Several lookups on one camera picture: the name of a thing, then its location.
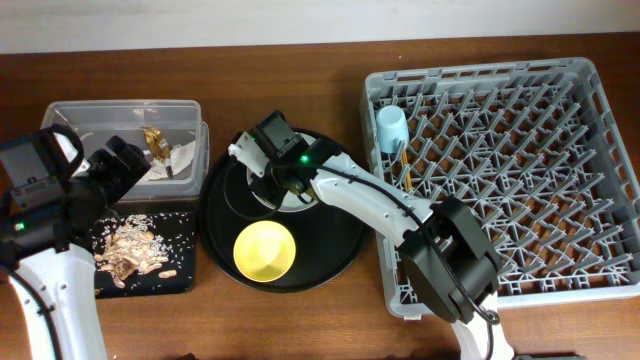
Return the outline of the black round tray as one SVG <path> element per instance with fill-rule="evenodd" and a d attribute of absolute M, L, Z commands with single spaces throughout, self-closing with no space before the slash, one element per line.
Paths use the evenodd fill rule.
<path fill-rule="evenodd" d="M 346 269 L 370 235 L 369 227 L 349 213 L 324 204 L 270 217 L 286 227 L 295 240 L 292 267 L 272 282 L 256 282 L 242 275 L 233 260 L 237 236 L 250 218 L 268 212 L 251 192 L 247 168 L 228 167 L 222 153 L 205 177 L 199 197 L 198 233 L 210 258 L 231 278 L 254 289 L 293 293 L 320 286 Z"/>

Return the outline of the yellow bowl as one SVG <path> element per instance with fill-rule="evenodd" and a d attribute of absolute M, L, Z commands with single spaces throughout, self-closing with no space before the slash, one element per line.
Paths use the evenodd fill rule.
<path fill-rule="evenodd" d="M 233 260 L 247 279 L 267 283 L 283 277 L 293 266 L 296 243 L 291 232 L 275 221 L 246 226 L 233 246 Z"/>

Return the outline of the blue cup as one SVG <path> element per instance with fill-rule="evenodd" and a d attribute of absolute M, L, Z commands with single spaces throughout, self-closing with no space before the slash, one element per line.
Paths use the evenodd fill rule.
<path fill-rule="evenodd" d="M 409 129 L 405 112 L 396 105 L 382 107 L 376 115 L 377 142 L 380 151 L 396 153 L 409 142 Z"/>

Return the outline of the grey dishwasher rack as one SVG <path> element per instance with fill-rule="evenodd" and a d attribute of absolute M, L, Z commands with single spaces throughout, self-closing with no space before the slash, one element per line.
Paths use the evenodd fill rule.
<path fill-rule="evenodd" d="M 396 105 L 409 142 L 380 151 Z M 468 205 L 501 256 L 502 308 L 635 297 L 639 182 L 586 58 L 377 72 L 360 105 L 371 172 L 412 195 Z"/>

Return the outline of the clear plastic bin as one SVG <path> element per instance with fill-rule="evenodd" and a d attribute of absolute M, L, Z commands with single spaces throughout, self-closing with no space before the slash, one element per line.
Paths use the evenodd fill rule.
<path fill-rule="evenodd" d="M 87 156 L 103 148 L 114 135 L 139 147 L 151 163 L 153 157 L 142 128 L 159 129 L 171 149 L 195 142 L 189 174 L 180 180 L 138 182 L 123 196 L 125 201 L 195 198 L 209 167 L 209 129 L 193 100 L 95 100 L 54 102 L 41 126 L 69 126 L 80 137 Z"/>

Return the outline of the brown gold snack wrapper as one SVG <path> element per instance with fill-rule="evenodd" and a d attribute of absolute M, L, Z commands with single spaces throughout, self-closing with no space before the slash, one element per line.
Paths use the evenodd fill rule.
<path fill-rule="evenodd" d="M 171 148 L 163 133 L 152 127 L 143 127 L 142 131 L 151 155 L 159 161 L 169 160 Z"/>

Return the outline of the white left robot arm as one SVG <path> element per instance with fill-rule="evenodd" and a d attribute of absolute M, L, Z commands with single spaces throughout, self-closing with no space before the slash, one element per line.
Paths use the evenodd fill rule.
<path fill-rule="evenodd" d="M 1 269 L 27 323 L 35 359 L 107 356 L 94 295 L 90 232 L 149 170 L 142 150 L 114 135 L 85 156 L 79 136 L 53 125 L 2 144 Z"/>

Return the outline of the grey plate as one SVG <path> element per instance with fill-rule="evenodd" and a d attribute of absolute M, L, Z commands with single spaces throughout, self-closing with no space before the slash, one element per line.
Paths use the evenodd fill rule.
<path fill-rule="evenodd" d="M 249 186 L 249 184 L 251 182 L 250 176 L 252 174 L 258 175 L 257 173 L 253 172 L 252 168 L 247 168 L 246 169 L 246 180 L 247 180 L 247 185 L 248 186 Z M 274 209 L 272 207 L 269 207 L 267 203 L 261 201 L 256 195 L 253 194 L 252 191 L 251 191 L 251 194 L 262 205 L 266 206 L 269 209 Z M 279 207 L 278 211 L 279 212 L 283 212 L 283 213 L 302 212 L 302 211 L 305 211 L 305 210 L 308 210 L 308 209 L 314 207 L 316 204 L 317 204 L 317 202 L 315 200 L 313 200 L 309 195 L 301 195 L 300 197 L 298 197 L 297 195 L 294 195 L 293 193 L 289 192 L 288 190 L 285 190 L 284 201 L 283 201 L 282 205 Z"/>

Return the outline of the wooden chopstick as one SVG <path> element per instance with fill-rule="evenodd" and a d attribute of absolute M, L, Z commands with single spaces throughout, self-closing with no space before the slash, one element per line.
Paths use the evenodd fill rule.
<path fill-rule="evenodd" d="M 411 174 L 410 174 L 410 171 L 411 171 L 410 170 L 410 164 L 409 164 L 409 161 L 408 161 L 408 155 L 407 155 L 407 151 L 406 150 L 404 150 L 402 152 L 401 160 L 402 160 L 403 168 L 405 168 L 407 170 L 405 178 L 404 178 L 405 190 L 407 192 L 410 192 L 413 189 L 413 186 L 412 186 L 412 179 L 411 179 Z"/>
<path fill-rule="evenodd" d="M 405 150 L 401 152 L 400 160 L 401 160 L 401 170 L 402 170 L 401 175 L 402 175 L 404 189 L 407 192 L 409 192 L 412 189 L 412 180 L 410 175 L 410 169 L 408 168 L 409 166 L 408 155 Z"/>

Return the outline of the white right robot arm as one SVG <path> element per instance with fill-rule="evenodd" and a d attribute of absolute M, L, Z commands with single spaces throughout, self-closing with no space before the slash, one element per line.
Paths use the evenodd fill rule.
<path fill-rule="evenodd" d="M 229 152 L 255 175 L 344 210 L 390 240 L 419 300 L 452 325 L 461 358 L 514 357 L 497 314 L 500 256 L 461 200 L 410 195 L 323 139 L 295 137 L 279 150 L 250 140 Z"/>

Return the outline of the white wrapper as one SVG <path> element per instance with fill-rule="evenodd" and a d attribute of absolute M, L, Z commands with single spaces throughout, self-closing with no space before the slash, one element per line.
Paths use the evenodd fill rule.
<path fill-rule="evenodd" d="M 180 180 L 180 176 L 185 177 L 189 174 L 189 167 L 193 161 L 194 152 L 194 141 L 185 145 L 175 145 L 170 152 L 173 177 L 170 178 L 168 176 L 167 169 L 161 162 L 152 159 L 150 170 L 140 179 L 140 182 L 170 179 Z"/>

